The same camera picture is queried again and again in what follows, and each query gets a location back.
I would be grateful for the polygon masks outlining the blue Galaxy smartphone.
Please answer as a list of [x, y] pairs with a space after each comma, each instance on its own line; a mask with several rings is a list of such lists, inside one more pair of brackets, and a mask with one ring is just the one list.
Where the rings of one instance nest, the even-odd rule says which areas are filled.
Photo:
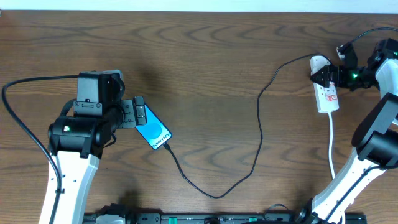
[[153, 150], [158, 150], [172, 138], [172, 133], [147, 105], [145, 110], [147, 123], [136, 129]]

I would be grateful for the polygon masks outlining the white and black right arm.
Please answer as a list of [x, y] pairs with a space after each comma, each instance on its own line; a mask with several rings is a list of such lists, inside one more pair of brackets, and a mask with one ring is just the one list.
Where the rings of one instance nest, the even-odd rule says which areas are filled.
[[311, 59], [311, 81], [323, 91], [331, 87], [354, 91], [375, 86], [381, 99], [356, 128], [346, 164], [303, 207], [295, 217], [296, 223], [340, 223], [344, 211], [371, 181], [397, 168], [397, 132], [390, 129], [397, 124], [397, 41], [379, 41], [365, 67], [358, 66], [352, 42], [338, 47], [337, 52], [342, 66]]

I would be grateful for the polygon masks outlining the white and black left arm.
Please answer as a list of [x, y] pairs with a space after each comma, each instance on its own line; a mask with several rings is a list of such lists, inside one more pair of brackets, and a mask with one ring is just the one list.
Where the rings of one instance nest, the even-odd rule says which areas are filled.
[[40, 223], [81, 223], [103, 149], [116, 142], [116, 130], [147, 122], [141, 96], [121, 100], [103, 117], [68, 116], [70, 108], [78, 104], [75, 99], [68, 101], [49, 127], [49, 149], [55, 164], [49, 167]]

